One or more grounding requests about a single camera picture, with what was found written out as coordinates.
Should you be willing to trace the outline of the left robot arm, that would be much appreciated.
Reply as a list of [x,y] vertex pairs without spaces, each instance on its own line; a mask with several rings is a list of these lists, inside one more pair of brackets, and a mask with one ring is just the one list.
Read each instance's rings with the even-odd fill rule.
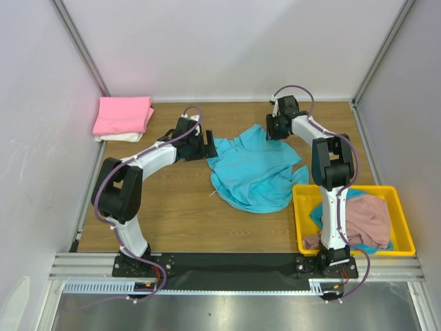
[[143,182],[178,161],[217,156],[212,131],[203,131],[201,119],[201,115],[182,114],[176,127],[149,148],[123,159],[106,158],[101,166],[91,200],[94,216],[110,226],[120,254],[128,258],[127,267],[137,276],[157,266],[138,220]]

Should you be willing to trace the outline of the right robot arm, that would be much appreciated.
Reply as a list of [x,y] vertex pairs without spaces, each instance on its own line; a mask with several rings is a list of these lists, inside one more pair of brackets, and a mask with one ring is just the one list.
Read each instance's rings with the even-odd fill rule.
[[311,174],[322,195],[322,232],[314,267],[325,277],[333,277],[349,263],[351,253],[346,234],[345,203],[355,175],[353,146],[347,136],[325,129],[306,111],[301,111],[294,96],[270,103],[273,112],[266,116],[267,138],[300,137],[311,147]]

